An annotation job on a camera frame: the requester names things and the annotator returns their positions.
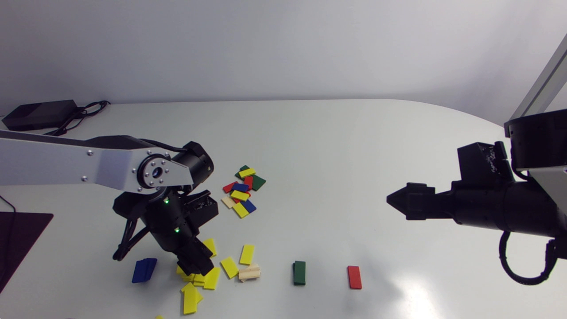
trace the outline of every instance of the green block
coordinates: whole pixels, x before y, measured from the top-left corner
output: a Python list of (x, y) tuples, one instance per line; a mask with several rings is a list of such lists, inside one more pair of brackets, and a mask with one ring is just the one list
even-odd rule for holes
[(252, 175), (252, 189), (257, 191), (266, 183), (266, 180), (258, 175)]
[(248, 167), (248, 166), (246, 166), (246, 165), (242, 166), (242, 167), (240, 168), (240, 170), (239, 170), (238, 172), (236, 172), (236, 174), (234, 174), (234, 176), (238, 177), (238, 179), (240, 179), (241, 181), (243, 181), (244, 179), (241, 178), (238, 173), (241, 172), (241, 171), (243, 171), (243, 170), (247, 170), (247, 169), (249, 169), (249, 168), (250, 168), (250, 167)]
[(305, 286), (305, 262), (295, 261), (293, 263), (293, 284)]

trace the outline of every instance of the red block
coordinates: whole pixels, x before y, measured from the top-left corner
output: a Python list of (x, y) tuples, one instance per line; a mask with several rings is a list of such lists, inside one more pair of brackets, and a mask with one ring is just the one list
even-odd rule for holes
[(232, 185), (234, 185), (234, 184), (236, 184), (236, 183), (238, 183), (238, 182), (230, 183), (230, 184), (224, 186), (224, 187), (222, 188), (222, 190), (224, 190), (225, 193), (228, 193), (228, 192), (230, 192), (230, 191), (232, 190)]
[(252, 176), (248, 176), (244, 178), (244, 184), (248, 185), (248, 190), (252, 189), (252, 180), (253, 180)]
[(349, 283), (351, 289), (362, 289), (362, 281), (360, 280), (360, 268), (358, 266), (348, 266)]

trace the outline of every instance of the black wire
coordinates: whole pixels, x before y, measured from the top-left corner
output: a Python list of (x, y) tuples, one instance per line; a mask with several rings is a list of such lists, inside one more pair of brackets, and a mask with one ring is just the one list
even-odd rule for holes
[(146, 139), (146, 138), (141, 138), (140, 140), (141, 140), (141, 141), (144, 141), (144, 142), (146, 142), (146, 143), (153, 144), (153, 145), (155, 145), (155, 146), (157, 146), (157, 147), (170, 150), (170, 151), (172, 151), (172, 152), (178, 152), (178, 153), (187, 152), (187, 150), (184, 149), (184, 148), (177, 148), (177, 147), (175, 147), (175, 146), (167, 145), (167, 144), (162, 143), (162, 142), (158, 142), (158, 141), (154, 141), (154, 140), (148, 140), (148, 139)]
[(0, 199), (2, 199), (6, 204), (10, 205), (10, 207), (12, 207), (12, 209), (14, 210), (14, 212), (12, 213), (12, 220), (10, 221), (10, 227), (7, 231), (8, 235), (6, 238), (6, 252), (4, 253), (4, 266), (2, 267), (2, 275), (0, 275), (1, 282), (4, 278), (4, 275), (6, 274), (6, 270), (8, 269), (8, 252), (10, 250), (10, 239), (12, 237), (12, 230), (14, 229), (14, 221), (16, 220), (17, 210), (14, 205), (8, 202), (4, 197), (0, 196)]
[[(77, 108), (78, 112), (76, 112), (75, 114), (71, 115), (64, 123), (63, 125), (61, 125), (60, 127), (58, 127), (57, 129), (47, 132), (44, 135), (50, 135), (50, 136), (61, 136), (65, 133), (67, 133), (67, 131), (70, 131), (74, 128), (76, 128), (77, 126), (79, 126), (81, 124), (81, 122), (86, 118), (86, 117), (91, 117), (91, 116), (95, 116), (97, 115), (100, 111), (102, 111), (107, 105), (112, 104), (107, 100), (102, 100), (102, 101), (98, 101), (98, 102), (92, 102), (89, 103), (87, 106), (84, 107), (79, 107)], [(92, 112), (88, 112), (87, 109), (91, 108), (95, 105), (99, 105), (100, 107), (96, 110), (96, 111), (92, 111)], [(73, 120), (78, 120), (81, 119), (79, 121), (79, 123), (77, 123), (75, 126), (71, 127), (71, 128), (67, 128), (67, 126), (69, 124), (71, 124), (71, 122)]]
[(508, 265), (508, 261), (506, 260), (506, 245), (508, 242), (508, 238), (510, 238), (510, 232), (504, 232), (502, 234), (502, 237), (500, 237), (500, 245), (498, 246), (498, 252), (500, 254), (500, 262), (502, 264), (502, 268), (504, 268), (504, 271), (506, 271), (508, 276), (510, 276), (510, 278), (512, 278), (515, 282), (528, 286), (537, 285), (546, 281), (549, 278), (549, 275), (551, 274), (553, 267), (555, 267), (555, 263), (557, 262), (557, 255), (555, 254), (555, 240), (550, 240), (547, 243), (547, 246), (545, 247), (544, 270), (537, 277), (527, 278), (515, 274)]
[(515, 161), (514, 161), (514, 157), (513, 157), (513, 156), (512, 156), (512, 163), (510, 164), (510, 166), (512, 167), (512, 172), (514, 172), (514, 174), (515, 174), (517, 177), (520, 177), (521, 179), (523, 179), (523, 180), (525, 180), (525, 181), (527, 181), (527, 180), (530, 179), (529, 176), (522, 174), (520, 171), (518, 171), (518, 169), (516, 169), (516, 164), (515, 164)]
[(146, 234), (150, 232), (148, 227), (142, 228), (134, 237), (134, 231), (136, 230), (137, 220), (126, 220), (126, 227), (124, 228), (124, 234), (122, 235), (122, 241), (118, 245), (118, 249), (112, 255), (112, 259), (116, 261), (121, 261), (126, 257), (127, 253), (138, 243)]

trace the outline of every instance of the white wall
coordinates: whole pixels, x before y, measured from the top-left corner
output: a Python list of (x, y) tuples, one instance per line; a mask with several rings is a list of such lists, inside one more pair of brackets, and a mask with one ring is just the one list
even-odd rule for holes
[(69, 98), (397, 98), (502, 124), (566, 12), (565, 0), (3, 0), (0, 114)]

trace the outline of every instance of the white table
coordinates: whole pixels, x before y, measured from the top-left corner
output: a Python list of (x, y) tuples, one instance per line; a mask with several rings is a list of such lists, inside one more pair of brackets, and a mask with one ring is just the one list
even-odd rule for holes
[[(505, 139), (488, 121), (402, 100), (131, 104), (109, 106), (66, 137), (102, 135), (201, 143), (215, 172), (199, 190), (217, 200), (244, 164), (267, 180), (253, 194), (256, 212), (240, 220), (219, 203), (199, 236), (216, 240), (216, 265), (256, 245), (262, 277), (239, 283), (222, 273), (193, 318), (564, 317), (564, 261), (544, 284), (522, 286), (501, 269), (501, 232), (406, 221), (386, 203), (406, 182), (448, 190), (460, 179), (458, 147)], [(18, 186), (0, 194), (22, 212), (55, 215), (0, 295), (0, 318), (181, 316), (175, 256), (152, 236), (124, 261), (111, 258), (125, 222), (112, 211), (120, 192)], [(513, 234), (512, 268), (537, 275), (546, 241)], [(153, 277), (132, 284), (146, 257), (158, 258)], [(293, 286), (295, 260), (307, 262), (305, 287)], [(349, 289), (348, 265), (360, 266), (361, 291)]]

